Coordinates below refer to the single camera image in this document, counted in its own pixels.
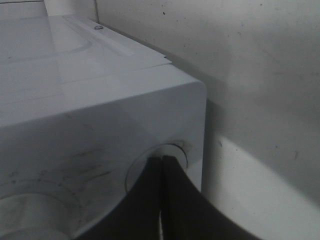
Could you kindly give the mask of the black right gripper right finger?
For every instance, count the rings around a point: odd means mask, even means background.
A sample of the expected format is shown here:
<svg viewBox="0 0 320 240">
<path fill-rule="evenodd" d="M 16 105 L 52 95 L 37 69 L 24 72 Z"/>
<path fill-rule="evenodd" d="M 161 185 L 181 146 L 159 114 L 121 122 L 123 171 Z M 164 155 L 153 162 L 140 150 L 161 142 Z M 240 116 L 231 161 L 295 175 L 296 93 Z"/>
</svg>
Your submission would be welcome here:
<svg viewBox="0 0 320 240">
<path fill-rule="evenodd" d="M 193 185 L 178 160 L 161 159 L 161 224 L 165 240 L 255 240 Z"/>
</svg>

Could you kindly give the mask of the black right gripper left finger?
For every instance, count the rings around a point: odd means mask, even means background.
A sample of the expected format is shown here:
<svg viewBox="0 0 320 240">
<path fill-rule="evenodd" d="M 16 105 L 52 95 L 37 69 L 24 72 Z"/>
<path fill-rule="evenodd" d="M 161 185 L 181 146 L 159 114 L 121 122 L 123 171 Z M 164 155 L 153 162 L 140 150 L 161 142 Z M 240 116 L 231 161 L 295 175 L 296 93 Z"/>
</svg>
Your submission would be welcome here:
<svg viewBox="0 0 320 240">
<path fill-rule="evenodd" d="M 126 197 L 78 240 L 158 240 L 162 160 L 150 157 Z"/>
</svg>

